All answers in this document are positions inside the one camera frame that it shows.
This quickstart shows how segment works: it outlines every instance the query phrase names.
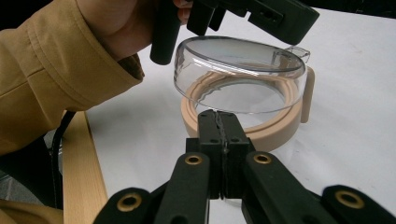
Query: tan jacket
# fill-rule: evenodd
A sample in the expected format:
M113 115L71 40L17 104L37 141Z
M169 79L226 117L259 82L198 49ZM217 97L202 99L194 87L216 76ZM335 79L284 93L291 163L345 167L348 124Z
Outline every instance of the tan jacket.
M0 57L0 156L57 128L65 110L89 109L143 79L136 55L120 66L102 48L75 0L0 32Z

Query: white surface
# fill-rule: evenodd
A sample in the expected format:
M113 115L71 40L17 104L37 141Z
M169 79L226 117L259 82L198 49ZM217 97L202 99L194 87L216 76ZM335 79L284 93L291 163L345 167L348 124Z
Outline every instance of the white surface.
M273 151L302 184L321 194L342 184L396 215L396 20L319 10L299 47L316 72L310 120ZM218 32L285 48L247 18L227 13ZM193 36L183 27L178 42ZM140 52L145 81L88 111L108 196L167 181L188 137L174 88L173 64ZM211 202L210 223L244 223L238 208Z

